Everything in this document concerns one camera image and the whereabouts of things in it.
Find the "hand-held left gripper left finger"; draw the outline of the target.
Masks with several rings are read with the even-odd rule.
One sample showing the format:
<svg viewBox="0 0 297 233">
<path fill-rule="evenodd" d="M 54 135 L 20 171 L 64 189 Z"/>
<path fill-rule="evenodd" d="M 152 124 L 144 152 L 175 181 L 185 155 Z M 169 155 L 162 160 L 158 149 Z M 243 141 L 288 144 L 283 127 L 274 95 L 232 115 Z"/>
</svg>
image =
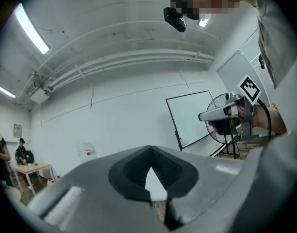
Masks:
<svg viewBox="0 0 297 233">
<path fill-rule="evenodd" d="M 141 146 L 81 164 L 29 204 L 27 223 L 37 233 L 166 233 L 145 183 L 154 167 L 167 177 L 174 150 Z"/>
</svg>

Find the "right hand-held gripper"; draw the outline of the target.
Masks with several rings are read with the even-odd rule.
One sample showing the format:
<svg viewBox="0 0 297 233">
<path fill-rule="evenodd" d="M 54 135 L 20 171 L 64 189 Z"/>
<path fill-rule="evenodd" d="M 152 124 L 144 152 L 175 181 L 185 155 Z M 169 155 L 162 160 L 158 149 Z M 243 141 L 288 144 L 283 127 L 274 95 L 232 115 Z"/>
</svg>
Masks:
<svg viewBox="0 0 297 233">
<path fill-rule="evenodd" d="M 252 119 L 254 115 L 254 105 L 260 97 L 262 91 L 259 86 L 245 75 L 237 85 L 239 94 L 228 93 L 226 95 L 226 106 L 215 108 L 210 111 L 200 113 L 198 119 L 200 121 L 208 121 L 215 133 L 219 135 L 232 135 L 242 140 L 253 138 Z M 228 108 L 237 104 L 243 104 L 245 108 L 245 119 L 241 124 L 235 127 L 235 120 L 228 118 Z"/>
</svg>

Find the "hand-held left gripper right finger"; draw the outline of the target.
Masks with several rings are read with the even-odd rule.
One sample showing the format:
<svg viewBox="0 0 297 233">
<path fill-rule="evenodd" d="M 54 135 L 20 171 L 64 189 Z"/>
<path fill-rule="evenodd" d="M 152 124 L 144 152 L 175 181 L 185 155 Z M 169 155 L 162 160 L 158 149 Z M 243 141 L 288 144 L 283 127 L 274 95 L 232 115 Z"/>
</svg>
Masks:
<svg viewBox="0 0 297 233">
<path fill-rule="evenodd" d="M 152 146 L 166 185 L 164 224 L 152 233 L 227 233 L 242 202 L 238 179 L 244 162 Z"/>
</svg>

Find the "person's right hand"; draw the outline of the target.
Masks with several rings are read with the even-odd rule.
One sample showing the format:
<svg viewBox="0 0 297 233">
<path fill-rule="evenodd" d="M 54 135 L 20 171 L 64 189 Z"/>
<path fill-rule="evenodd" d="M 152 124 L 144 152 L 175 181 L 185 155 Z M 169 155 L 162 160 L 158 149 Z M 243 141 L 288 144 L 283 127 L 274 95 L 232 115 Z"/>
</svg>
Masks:
<svg viewBox="0 0 297 233">
<path fill-rule="evenodd" d="M 231 118 L 231 126 L 236 127 L 241 124 L 241 121 L 245 119 L 245 108 L 243 104 L 237 104 L 228 108 L 228 114 Z"/>
</svg>

